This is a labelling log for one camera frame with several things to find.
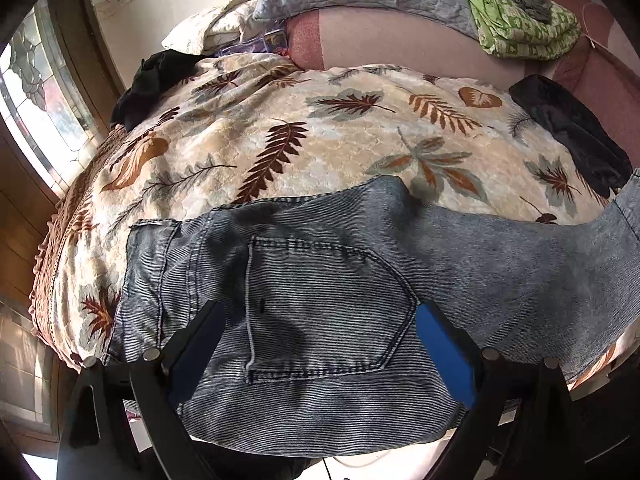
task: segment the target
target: pocket stitching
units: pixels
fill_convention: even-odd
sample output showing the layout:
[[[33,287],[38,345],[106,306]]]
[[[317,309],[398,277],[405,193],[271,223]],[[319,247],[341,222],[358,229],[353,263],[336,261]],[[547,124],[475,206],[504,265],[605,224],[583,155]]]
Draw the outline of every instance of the pocket stitching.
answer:
[[[409,300],[410,307],[402,320],[402,323],[396,329],[394,336],[392,337],[390,343],[388,344],[385,351],[382,355],[375,361],[366,365],[357,365],[350,367],[332,367],[332,368],[315,368],[313,370],[299,370],[293,372],[283,372],[280,370],[273,370],[265,367],[261,370],[249,370],[248,367],[253,363],[255,359],[255,346],[254,346],[254,338],[253,331],[251,328],[250,317],[249,317],[249,275],[251,271],[251,262],[253,257],[253,248],[254,247],[266,247],[266,248],[286,248],[291,246],[297,247],[313,247],[318,249],[332,249],[339,250],[342,252],[347,252],[351,254],[360,254],[364,257],[370,258],[372,261],[376,262],[382,269],[386,270],[388,274],[390,274],[401,287],[402,291],[405,294],[405,297]],[[291,380],[306,380],[312,378],[320,378],[325,376],[340,376],[340,375],[349,375],[349,374],[358,374],[358,373],[367,373],[376,370],[384,369],[388,361],[391,359],[392,355],[398,349],[398,345],[402,341],[404,334],[406,333],[409,325],[414,320],[415,311],[419,304],[418,297],[414,293],[411,285],[407,282],[406,278],[388,261],[382,258],[375,251],[346,246],[341,244],[332,244],[328,242],[316,242],[309,240],[301,240],[299,238],[263,238],[263,237],[252,237],[248,244],[249,249],[249,260],[247,262],[247,270],[245,273],[245,316],[247,320],[247,330],[249,336],[249,344],[251,349],[251,358],[244,365],[245,372],[245,380],[247,383],[252,384],[256,381],[260,381],[260,378],[269,378],[269,382],[279,382],[279,381],[291,381]]]

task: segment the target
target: black wire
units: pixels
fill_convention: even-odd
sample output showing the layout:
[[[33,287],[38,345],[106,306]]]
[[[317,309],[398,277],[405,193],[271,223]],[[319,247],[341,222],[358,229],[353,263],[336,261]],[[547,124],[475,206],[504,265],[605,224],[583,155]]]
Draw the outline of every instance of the black wire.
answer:
[[[326,460],[324,458],[322,459],[322,462],[324,463],[324,468],[326,469],[326,473],[329,477],[329,480],[332,480],[331,473],[329,473],[329,466],[326,464]]]

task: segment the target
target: jeans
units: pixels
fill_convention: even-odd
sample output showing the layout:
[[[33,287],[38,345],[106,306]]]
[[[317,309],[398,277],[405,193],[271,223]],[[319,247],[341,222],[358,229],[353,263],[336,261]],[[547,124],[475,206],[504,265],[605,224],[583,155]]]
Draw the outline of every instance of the jeans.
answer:
[[[194,436],[331,456],[429,442],[459,413],[415,332],[434,300],[478,346],[567,380],[640,316],[640,170],[589,224],[463,214],[380,176],[322,196],[223,206],[131,229],[107,360],[135,360],[207,300],[225,333],[193,398]]]

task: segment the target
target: metal screw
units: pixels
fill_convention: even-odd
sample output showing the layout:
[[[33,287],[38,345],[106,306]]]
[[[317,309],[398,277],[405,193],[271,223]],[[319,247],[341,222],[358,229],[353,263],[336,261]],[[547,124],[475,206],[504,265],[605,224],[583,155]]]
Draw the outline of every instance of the metal screw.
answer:
[[[159,357],[160,357],[160,351],[157,348],[150,348],[149,350],[146,350],[145,353],[142,354],[142,358],[147,362],[155,361]]]
[[[558,368],[558,365],[560,364],[558,362],[558,359],[556,359],[555,357],[545,357],[544,363],[545,366],[551,370]]]
[[[89,368],[91,368],[92,366],[94,366],[97,362],[98,362],[98,359],[97,359],[95,356],[90,355],[87,359],[85,359],[84,361],[82,361],[82,366],[83,366],[84,368],[89,369]]]
[[[498,352],[495,348],[491,348],[488,346],[487,348],[482,349],[482,357],[484,357],[487,361],[497,361],[500,357],[500,352]]]

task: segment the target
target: blue gripper pad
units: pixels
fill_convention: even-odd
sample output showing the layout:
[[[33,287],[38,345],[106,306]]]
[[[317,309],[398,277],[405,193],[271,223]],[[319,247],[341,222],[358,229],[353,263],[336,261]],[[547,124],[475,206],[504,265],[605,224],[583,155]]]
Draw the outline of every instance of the blue gripper pad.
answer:
[[[470,410],[476,402],[482,373],[478,345],[464,330],[454,327],[432,301],[418,307],[415,325],[418,337],[429,352],[451,397]]]

